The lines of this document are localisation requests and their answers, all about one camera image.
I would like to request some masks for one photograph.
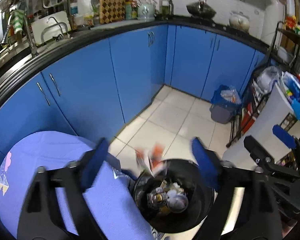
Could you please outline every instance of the cutting board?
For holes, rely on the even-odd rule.
[[[64,22],[66,23],[68,29],[65,30],[64,26],[61,25],[62,28],[62,32],[63,33],[67,33],[69,31],[71,31],[71,27],[69,24],[69,20],[68,20],[68,16],[66,11],[61,11],[61,12],[57,12],[54,14],[51,14],[49,16],[46,16],[44,18],[41,18],[35,22],[31,23],[31,28],[32,28],[32,32],[33,32],[33,36],[34,36],[34,40],[36,45],[41,45],[44,42],[52,39],[53,37],[57,37],[60,33],[60,27],[58,25],[51,27],[50,29],[48,29],[44,34],[43,34],[43,40],[41,39],[41,34],[43,32],[43,30],[51,25],[56,24],[55,20],[50,19],[49,23],[46,23],[46,21],[53,16],[58,22]]]
[[[125,18],[124,0],[100,0],[100,23],[110,23]]]

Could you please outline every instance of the trash can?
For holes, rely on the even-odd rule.
[[[143,172],[135,183],[132,196],[142,216],[157,231],[181,233],[199,225],[206,217],[214,202],[214,190],[207,187],[198,166],[188,160],[167,160],[167,174],[153,178]],[[187,192],[189,205],[181,213],[160,214],[147,205],[147,194],[159,187],[163,180],[177,182]]]
[[[233,94],[233,100],[226,100],[227,97],[221,94],[227,94],[225,91]],[[238,109],[241,108],[241,99],[238,92],[233,87],[221,85],[213,94],[211,100],[212,106],[210,107],[211,119],[215,122],[226,124],[231,120]]]

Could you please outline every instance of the black trash can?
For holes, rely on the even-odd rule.
[[[142,216],[162,233],[181,233],[199,225],[214,202],[214,190],[204,185],[198,166],[187,160],[167,160],[167,175],[156,178],[143,172],[135,183],[132,196]],[[188,193],[188,208],[182,213],[161,216],[147,205],[147,194],[159,187],[163,180],[177,182]]]

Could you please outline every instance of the checkered cutting board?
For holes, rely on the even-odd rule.
[[[123,20],[124,15],[124,0],[100,0],[101,24]]]

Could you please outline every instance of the plastic bag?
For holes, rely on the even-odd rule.
[[[257,77],[257,84],[265,94],[272,91],[274,83],[279,80],[282,72],[275,66],[265,68]]]
[[[227,90],[222,90],[220,95],[223,99],[232,102],[236,105],[241,104],[241,99],[238,95],[237,90],[234,87],[229,87]]]
[[[282,81],[290,89],[292,95],[300,103],[300,82],[299,80],[289,72],[285,72]]]
[[[285,93],[297,119],[300,120],[300,83],[297,78],[286,72],[279,82],[279,87]]]
[[[236,93],[236,100],[235,103],[232,101],[228,101],[225,98],[221,96],[221,92],[224,90],[234,90]],[[239,97],[239,94],[235,88],[230,88],[225,85],[221,85],[213,94],[213,97],[211,99],[211,103],[213,105],[221,106],[224,109],[227,109],[232,115],[235,114],[235,112],[241,108],[241,98]]]

